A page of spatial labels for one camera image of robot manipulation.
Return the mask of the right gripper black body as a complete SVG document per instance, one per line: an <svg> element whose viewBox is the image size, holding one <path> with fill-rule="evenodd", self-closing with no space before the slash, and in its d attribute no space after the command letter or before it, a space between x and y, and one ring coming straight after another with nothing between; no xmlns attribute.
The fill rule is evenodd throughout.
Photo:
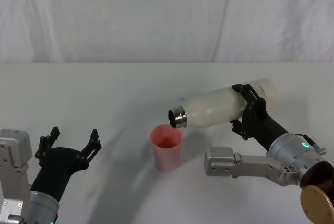
<svg viewBox="0 0 334 224"><path fill-rule="evenodd" d="M288 132L269 116L264 98L247 104L241 123L245 138L254 138L267 151L278 137Z"/></svg>

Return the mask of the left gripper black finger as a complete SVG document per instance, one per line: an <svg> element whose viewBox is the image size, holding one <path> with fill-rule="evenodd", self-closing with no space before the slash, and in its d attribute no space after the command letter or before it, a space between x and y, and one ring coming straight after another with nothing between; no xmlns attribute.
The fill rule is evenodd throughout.
<svg viewBox="0 0 334 224"><path fill-rule="evenodd" d="M87 145L80 152L80 161L91 161L95 155L101 149L101 143L99 141L99 134L96 129L93 129L90 135L90 139Z"/></svg>
<svg viewBox="0 0 334 224"><path fill-rule="evenodd" d="M37 159L43 159L43 157L46 155L46 152L52 148L54 142L58 139L60 135L59 128L53 127L50 134L47 136L41 136L39 147L37 152L35 153L35 157Z"/></svg>

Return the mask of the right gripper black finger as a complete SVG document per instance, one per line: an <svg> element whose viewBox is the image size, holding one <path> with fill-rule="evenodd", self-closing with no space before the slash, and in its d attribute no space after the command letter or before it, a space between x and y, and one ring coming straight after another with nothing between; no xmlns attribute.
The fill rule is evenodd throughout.
<svg viewBox="0 0 334 224"><path fill-rule="evenodd" d="M230 121L234 133L242 133L242 122L239 119Z"/></svg>
<svg viewBox="0 0 334 224"><path fill-rule="evenodd" d="M251 84L235 84L232 86L232 89L241 94L247 103L254 103L260 98Z"/></svg>

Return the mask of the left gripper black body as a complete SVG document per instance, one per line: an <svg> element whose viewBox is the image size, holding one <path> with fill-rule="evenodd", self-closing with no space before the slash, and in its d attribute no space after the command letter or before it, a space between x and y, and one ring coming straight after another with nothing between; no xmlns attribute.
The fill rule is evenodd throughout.
<svg viewBox="0 0 334 224"><path fill-rule="evenodd" d="M88 168L89 159L82 152L72 148L51 148L37 151L41 169L35 178L30 191L41 192L60 201L71 176Z"/></svg>

